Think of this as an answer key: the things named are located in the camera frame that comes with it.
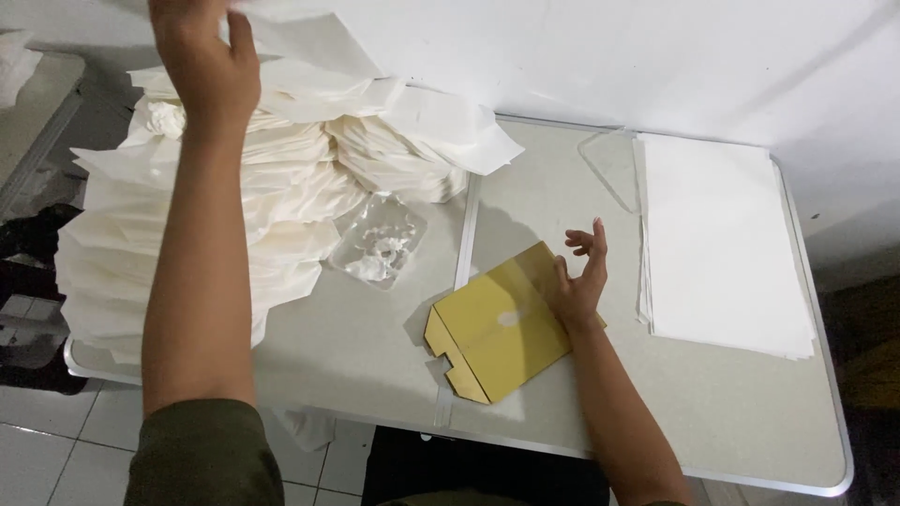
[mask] hand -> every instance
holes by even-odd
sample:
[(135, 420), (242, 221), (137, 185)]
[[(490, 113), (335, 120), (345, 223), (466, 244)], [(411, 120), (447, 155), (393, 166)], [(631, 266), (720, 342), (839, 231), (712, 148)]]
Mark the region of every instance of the hand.
[(566, 246), (576, 248), (575, 256), (588, 255), (588, 264), (579, 277), (569, 277), (565, 258), (556, 257), (554, 267), (559, 281), (559, 291), (553, 303), (553, 313), (566, 330), (575, 330), (598, 324), (597, 304), (603, 286), (607, 282), (607, 236), (603, 221), (594, 218), (594, 233), (567, 230)]
[[(187, 112), (188, 126), (243, 138), (259, 103), (259, 58), (250, 22), (230, 0), (149, 0), (159, 56)], [(219, 38), (228, 15), (231, 46)]]

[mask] white tile floor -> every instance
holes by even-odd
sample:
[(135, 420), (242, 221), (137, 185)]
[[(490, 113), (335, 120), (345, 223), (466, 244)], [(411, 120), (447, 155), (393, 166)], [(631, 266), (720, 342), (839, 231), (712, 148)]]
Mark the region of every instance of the white tile floor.
[[(307, 453), (262, 414), (287, 506), (360, 503), (374, 426), (340, 421), (328, 448)], [(73, 396), (0, 386), (0, 506), (121, 505), (140, 423), (131, 385), (90, 380)]]

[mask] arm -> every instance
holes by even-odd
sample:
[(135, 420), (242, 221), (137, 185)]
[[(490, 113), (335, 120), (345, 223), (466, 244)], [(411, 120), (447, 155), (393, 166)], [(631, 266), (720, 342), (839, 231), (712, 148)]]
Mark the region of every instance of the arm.
[(575, 255), (590, 255), (584, 273), (571, 278), (556, 258), (559, 294), (553, 310), (569, 333), (581, 409), (597, 460), (623, 506), (653, 501), (691, 502), (688, 484), (656, 420), (609, 343), (597, 319), (607, 281), (607, 242), (600, 218), (594, 233), (567, 230)]
[(250, 25), (227, 0), (150, 0), (159, 55), (187, 112), (181, 159), (150, 291), (144, 416), (192, 399), (253, 404), (250, 285), (240, 155), (259, 100)]

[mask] white wall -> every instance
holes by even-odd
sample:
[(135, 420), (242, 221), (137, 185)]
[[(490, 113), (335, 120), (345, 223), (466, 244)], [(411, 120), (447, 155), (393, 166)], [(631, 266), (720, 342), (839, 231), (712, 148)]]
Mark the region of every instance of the white wall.
[[(897, 0), (301, 4), (336, 11), (388, 72), (501, 112), (771, 148), (819, 267), (900, 243)], [(0, 28), (122, 86), (157, 61), (142, 0), (0, 0)]]

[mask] forearm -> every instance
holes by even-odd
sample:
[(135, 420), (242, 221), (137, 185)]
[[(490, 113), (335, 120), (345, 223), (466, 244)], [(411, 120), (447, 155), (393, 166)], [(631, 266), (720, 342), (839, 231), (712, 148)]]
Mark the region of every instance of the forearm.
[(581, 408), (619, 503), (689, 503), (678, 460), (599, 322), (570, 326), (569, 332)]
[(188, 122), (144, 326), (144, 412), (173, 402), (253, 403), (243, 131)]

